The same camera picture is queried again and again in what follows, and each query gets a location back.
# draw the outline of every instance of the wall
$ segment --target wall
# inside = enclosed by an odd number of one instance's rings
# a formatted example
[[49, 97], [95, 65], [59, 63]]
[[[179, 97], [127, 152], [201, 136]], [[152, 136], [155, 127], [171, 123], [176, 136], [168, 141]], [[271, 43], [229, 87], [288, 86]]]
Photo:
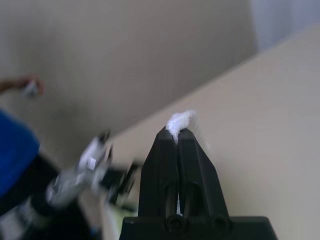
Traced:
[[318, 0], [251, 0], [251, 10], [259, 51], [320, 22]]
[[248, 1], [2, 0], [2, 76], [38, 73], [45, 95], [1, 98], [61, 167], [256, 52]]

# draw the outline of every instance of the blue cloth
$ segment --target blue cloth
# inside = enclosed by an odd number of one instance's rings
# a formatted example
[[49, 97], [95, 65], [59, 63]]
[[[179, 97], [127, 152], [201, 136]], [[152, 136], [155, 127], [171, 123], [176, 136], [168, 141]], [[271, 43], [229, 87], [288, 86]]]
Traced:
[[38, 151], [34, 135], [0, 110], [0, 197], [16, 183]]

